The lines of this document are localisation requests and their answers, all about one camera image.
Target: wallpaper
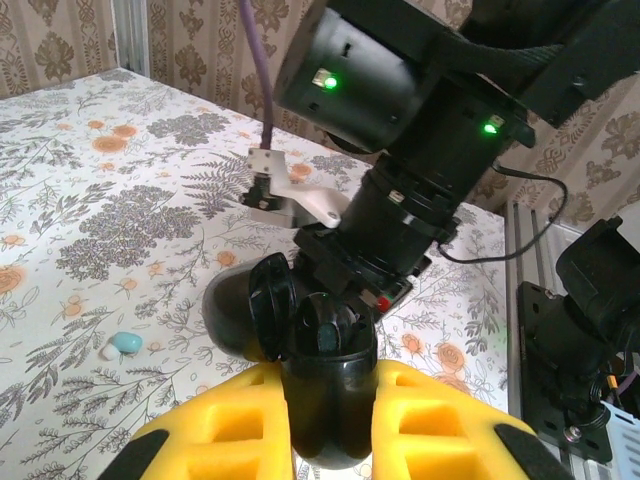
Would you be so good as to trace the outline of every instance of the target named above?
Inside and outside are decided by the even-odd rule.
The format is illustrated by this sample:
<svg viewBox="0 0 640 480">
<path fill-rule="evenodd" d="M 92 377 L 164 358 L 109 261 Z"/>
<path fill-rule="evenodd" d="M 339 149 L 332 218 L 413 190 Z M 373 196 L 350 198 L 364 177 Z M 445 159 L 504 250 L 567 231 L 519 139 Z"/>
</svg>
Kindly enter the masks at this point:
<svg viewBox="0 0 640 480">
<path fill-rule="evenodd" d="M 271 78 L 311 0 L 251 0 L 269 56 Z M 471 0 L 413 0 L 453 27 L 459 27 Z M 263 115 L 263 100 L 245 40 L 236 0 L 149 0 L 152 77 L 186 92 L 233 108 L 254 118 Z M 514 146 L 506 166 L 564 179 L 571 190 L 563 221 L 586 229 L 640 199 L 640 84 L 621 82 L 601 99 L 585 104 L 558 131 L 534 116 L 538 145 Z M 323 145 L 326 134 L 309 122 L 278 109 L 277 125 Z M 360 157 L 370 163 L 375 155 Z M 507 200 L 552 212 L 559 192 L 543 182 L 523 182 L 488 173 L 469 201 L 498 211 Z"/>
<path fill-rule="evenodd" d="M 117 66 L 110 0 L 0 0 L 0 99 Z"/>
</svg>

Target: small blue object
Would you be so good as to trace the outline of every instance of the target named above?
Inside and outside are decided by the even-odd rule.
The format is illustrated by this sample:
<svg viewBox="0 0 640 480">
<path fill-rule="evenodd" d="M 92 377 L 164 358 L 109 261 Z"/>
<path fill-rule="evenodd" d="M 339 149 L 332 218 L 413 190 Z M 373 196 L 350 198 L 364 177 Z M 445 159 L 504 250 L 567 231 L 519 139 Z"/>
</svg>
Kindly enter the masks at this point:
<svg viewBox="0 0 640 480">
<path fill-rule="evenodd" d="M 142 347 L 142 337 L 135 333 L 118 332 L 111 337 L 111 344 L 120 353 L 137 353 Z"/>
</svg>

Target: metal bracket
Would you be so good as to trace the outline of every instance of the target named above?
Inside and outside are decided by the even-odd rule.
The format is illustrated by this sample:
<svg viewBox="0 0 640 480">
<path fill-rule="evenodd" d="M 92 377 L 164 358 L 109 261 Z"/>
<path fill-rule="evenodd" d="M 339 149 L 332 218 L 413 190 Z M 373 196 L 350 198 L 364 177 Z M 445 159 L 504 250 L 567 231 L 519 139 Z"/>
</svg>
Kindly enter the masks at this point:
<svg viewBox="0 0 640 480">
<path fill-rule="evenodd" d="M 254 220 L 287 228 L 317 222 L 327 228 L 336 228 L 340 224 L 349 198 L 332 188 L 291 183 L 284 152 L 252 148 L 248 161 L 254 174 L 269 176 L 269 194 L 285 199 L 280 210 L 252 209 Z"/>
</svg>

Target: floral tablecloth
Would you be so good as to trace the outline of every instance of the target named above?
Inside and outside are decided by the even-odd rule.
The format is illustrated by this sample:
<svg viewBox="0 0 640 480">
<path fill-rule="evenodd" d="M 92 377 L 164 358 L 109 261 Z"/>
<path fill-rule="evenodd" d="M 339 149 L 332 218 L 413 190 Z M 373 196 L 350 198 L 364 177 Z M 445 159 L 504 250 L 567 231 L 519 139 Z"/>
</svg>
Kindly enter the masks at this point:
<svg viewBox="0 0 640 480">
<path fill-rule="evenodd" d="M 200 305 L 221 270 L 295 254 L 293 232 L 236 202 L 261 125 L 117 69 L 0 102 L 0 477 L 93 479 L 144 422 L 249 366 L 212 344 Z M 296 182 L 352 195 L 367 165 L 278 131 Z M 465 205 L 452 252 L 504 250 Z M 506 410 L 502 264 L 433 265 L 378 327 L 395 358 Z M 142 350 L 107 362 L 109 337 Z M 298 479 L 362 479 L 298 462 Z"/>
</svg>

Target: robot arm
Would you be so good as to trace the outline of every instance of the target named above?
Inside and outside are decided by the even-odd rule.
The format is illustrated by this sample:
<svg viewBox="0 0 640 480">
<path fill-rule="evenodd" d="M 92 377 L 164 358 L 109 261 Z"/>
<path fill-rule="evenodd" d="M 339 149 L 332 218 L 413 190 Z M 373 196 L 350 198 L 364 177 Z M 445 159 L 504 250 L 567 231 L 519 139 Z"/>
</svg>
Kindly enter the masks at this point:
<svg viewBox="0 0 640 480">
<path fill-rule="evenodd" d="M 348 205 L 264 172 L 244 203 L 270 223 L 320 222 L 296 237 L 305 275 L 388 308 L 428 247 L 454 238 L 456 209 L 495 159 L 513 141 L 534 146 L 529 110 L 559 127 L 640 68 L 639 18 L 637 0 L 476 0 L 456 32 L 404 0 L 316 0 L 275 100 L 382 156 Z"/>
</svg>

